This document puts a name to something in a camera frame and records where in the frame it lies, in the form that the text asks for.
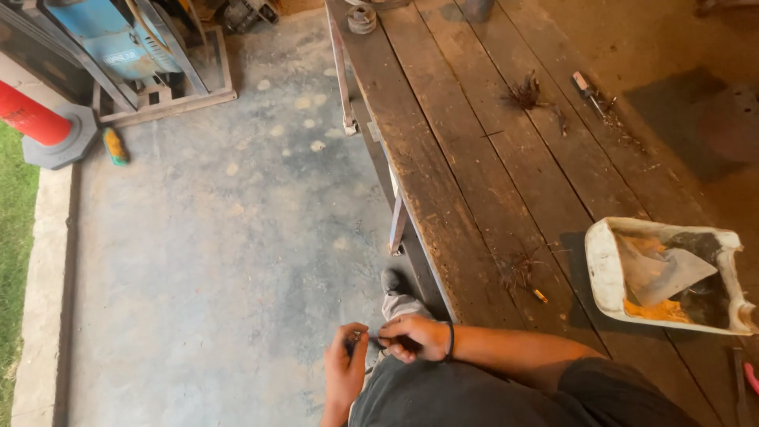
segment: wrist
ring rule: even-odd
[[[324,404],[324,414],[319,425],[320,427],[340,427],[348,421],[350,412],[350,404],[346,406],[343,403],[327,402]]]

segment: metal bar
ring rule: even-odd
[[[203,83],[203,79],[200,78],[195,67],[192,66],[190,59],[184,54],[184,49],[182,49],[182,46],[168,28],[166,22],[163,22],[161,15],[159,15],[156,8],[153,7],[153,3],[150,0],[135,1],[137,2],[137,6],[140,7],[140,10],[145,14],[148,21],[150,21],[156,30],[158,30],[158,33],[161,35],[161,38],[166,43],[168,49],[172,51],[174,60],[182,71],[184,71],[184,75],[187,76],[190,83],[192,83],[192,86],[195,88],[195,93],[201,96],[208,95],[208,88],[206,88],[206,85]]]
[[[351,100],[348,96],[348,79],[345,76],[345,54],[343,52],[342,38],[340,30],[337,28],[337,22],[329,14],[329,8],[326,8],[327,20],[329,21],[329,36],[332,38],[332,52],[335,54],[335,69],[337,69],[337,81],[340,87],[340,99],[342,101],[342,124],[345,128],[345,134],[351,136],[357,132],[356,121],[353,120],[351,111]]]
[[[137,111],[137,94],[129,87],[123,89],[117,86],[103,69],[100,68],[100,65],[95,62],[93,57],[60,26],[58,20],[45,7],[43,0],[26,0],[22,10],[35,24],[39,25],[58,42],[61,47],[78,59],[84,69],[93,76],[118,106],[124,111]]]
[[[392,209],[392,223],[390,223],[390,243],[387,245],[390,255],[394,257],[401,254],[399,251],[401,237],[403,236],[403,229],[406,227],[407,219],[408,210],[406,210],[406,203],[403,201],[403,194],[401,194],[401,189],[399,188],[395,192],[395,207]]]

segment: person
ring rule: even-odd
[[[324,353],[321,427],[698,426],[640,372],[588,346],[526,331],[450,327],[401,292],[391,270],[382,283],[387,323],[379,343],[387,348],[364,383],[368,327],[338,328]],[[349,356],[345,340],[359,333]],[[403,336],[420,348],[399,343]]]

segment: shoe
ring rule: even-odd
[[[388,294],[391,291],[398,292],[400,290],[401,277],[395,272],[395,270],[389,268],[382,270],[382,273],[379,276],[379,281],[382,284],[382,290],[385,291],[385,294]]]

